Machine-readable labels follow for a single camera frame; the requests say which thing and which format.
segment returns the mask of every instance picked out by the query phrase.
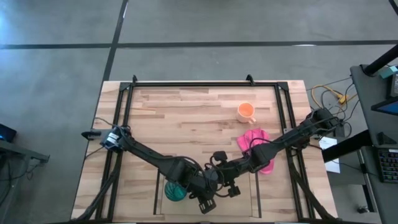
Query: orange cup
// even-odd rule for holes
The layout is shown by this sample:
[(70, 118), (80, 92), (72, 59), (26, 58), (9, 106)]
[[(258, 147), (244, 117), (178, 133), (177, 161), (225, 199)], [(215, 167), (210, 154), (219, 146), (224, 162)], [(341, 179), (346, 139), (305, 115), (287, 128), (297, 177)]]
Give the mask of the orange cup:
[(241, 103), (238, 106), (238, 112), (236, 113), (236, 119), (242, 123), (254, 124), (254, 107), (250, 103)]

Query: keyboard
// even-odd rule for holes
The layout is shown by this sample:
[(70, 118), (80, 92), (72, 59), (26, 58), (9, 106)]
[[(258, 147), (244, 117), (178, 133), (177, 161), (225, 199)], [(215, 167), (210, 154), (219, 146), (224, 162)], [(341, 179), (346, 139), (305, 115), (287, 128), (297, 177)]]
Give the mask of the keyboard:
[(381, 182), (398, 184), (398, 149), (379, 149)]

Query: wooden tabletop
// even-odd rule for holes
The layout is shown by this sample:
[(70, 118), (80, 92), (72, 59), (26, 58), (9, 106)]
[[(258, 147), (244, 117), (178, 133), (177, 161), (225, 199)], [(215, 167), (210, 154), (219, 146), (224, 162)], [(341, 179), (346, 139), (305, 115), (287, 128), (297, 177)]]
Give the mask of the wooden tabletop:
[[(304, 82), (287, 81), (296, 123), (310, 112)], [(104, 82), (96, 116), (112, 121), (120, 82)], [(236, 108), (248, 101), (256, 107), (254, 125), (239, 123)], [(287, 125), (290, 126), (284, 103)], [(124, 113), (121, 109), (121, 120)], [(279, 137), (280, 120), (272, 87), (145, 87), (135, 88), (132, 97), (129, 125), (135, 139), (165, 155), (189, 156), (201, 165), (208, 162), (215, 151), (224, 150), (228, 159), (241, 157), (236, 138), (248, 129), (261, 128), (270, 139)], [(93, 128), (109, 129), (96, 120)], [(87, 153), (99, 148), (99, 141), (88, 145)], [(320, 203), (337, 216), (331, 189), (319, 149), (303, 150), (310, 188)], [(106, 150), (102, 149), (85, 161), (73, 207), (72, 218), (78, 217), (91, 203), (101, 185)], [(140, 158), (124, 153), (114, 222), (291, 222), (297, 221), (292, 186), (285, 151), (275, 157), (271, 174), (258, 174), (262, 218), (257, 206), (254, 174), (236, 179), (242, 194), (234, 198), (216, 198), (217, 207), (206, 215), (199, 211), (197, 199), (171, 202), (165, 198), (160, 178), (157, 213), (154, 212), (157, 169)], [(307, 214), (303, 193), (302, 207)], [(104, 217), (109, 198), (106, 197)]]

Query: gray floor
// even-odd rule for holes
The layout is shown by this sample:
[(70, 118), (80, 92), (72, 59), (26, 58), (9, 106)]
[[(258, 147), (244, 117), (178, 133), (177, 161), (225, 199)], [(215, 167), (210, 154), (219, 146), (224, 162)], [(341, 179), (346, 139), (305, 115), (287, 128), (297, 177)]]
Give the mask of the gray floor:
[[(121, 3), (0, 0), (0, 44), (110, 43)], [(388, 0), (130, 0), (120, 42), (390, 40), (398, 37), (397, 20)], [(391, 47), (118, 49), (110, 80), (133, 74), (140, 80), (242, 80), (251, 74), (258, 80), (302, 79), (310, 88), (348, 77), (350, 66), (372, 62)], [(0, 50), (0, 123), (18, 130), (21, 146), (51, 154), (31, 181), (24, 179), (10, 223), (69, 219), (87, 145), (80, 133), (92, 123), (108, 54)], [(331, 87), (345, 91), (349, 84)], [(325, 101), (335, 99), (327, 95)], [(360, 106), (350, 122), (353, 134), (366, 129)], [(339, 216), (379, 222), (355, 212), (364, 197), (352, 194), (357, 191), (346, 179), (330, 175)]]

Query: pink cloth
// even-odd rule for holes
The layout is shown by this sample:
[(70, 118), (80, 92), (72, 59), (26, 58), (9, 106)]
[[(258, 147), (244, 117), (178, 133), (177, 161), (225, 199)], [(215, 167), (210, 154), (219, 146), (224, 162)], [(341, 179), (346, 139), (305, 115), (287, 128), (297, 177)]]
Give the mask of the pink cloth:
[[(242, 136), (239, 136), (236, 139), (236, 142), (238, 143), (238, 146), (241, 148), (241, 150), (243, 152), (246, 152), (247, 150), (249, 150), (249, 147), (250, 147), (249, 144), (250, 144), (251, 140), (254, 138), (269, 139), (269, 136), (264, 130), (257, 128), (257, 129), (246, 131), (246, 133), (244, 133)], [(267, 142), (260, 140), (260, 139), (256, 139), (253, 141), (252, 147), (255, 145), (258, 145), (258, 144), (262, 144), (262, 143), (267, 143)], [(273, 170), (274, 170), (274, 159), (271, 159), (271, 161), (269, 162), (269, 165), (266, 166), (265, 168), (262, 168), (261, 170), (259, 170), (259, 172), (262, 174), (270, 174)]]

